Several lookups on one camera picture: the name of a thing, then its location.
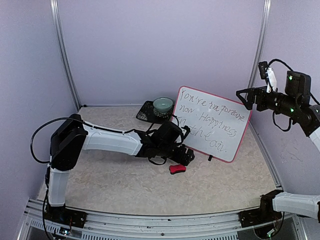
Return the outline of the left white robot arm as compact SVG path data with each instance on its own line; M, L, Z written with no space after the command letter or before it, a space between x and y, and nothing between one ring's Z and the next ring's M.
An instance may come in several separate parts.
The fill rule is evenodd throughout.
M184 144L190 133L188 126L166 121L159 128L147 131L117 130L83 121L79 114L64 118L64 123L50 139L47 200L49 212L63 223L70 218L64 207L70 171L76 166L81 151L100 150L147 158L160 157L188 166L194 160L194 151Z

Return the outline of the red black whiteboard eraser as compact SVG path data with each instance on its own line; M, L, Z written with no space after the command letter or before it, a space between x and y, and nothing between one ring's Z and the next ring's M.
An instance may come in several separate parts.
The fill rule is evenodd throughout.
M170 171L171 175L175 175L178 173L184 173L186 170L187 170L187 168L181 164L169 166L169 171Z

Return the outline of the pink framed whiteboard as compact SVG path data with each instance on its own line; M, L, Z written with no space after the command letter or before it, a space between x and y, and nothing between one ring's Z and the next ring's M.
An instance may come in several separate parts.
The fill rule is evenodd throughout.
M181 86L172 121L188 126L183 141L189 148L231 163L249 125L252 112L243 103L188 86Z

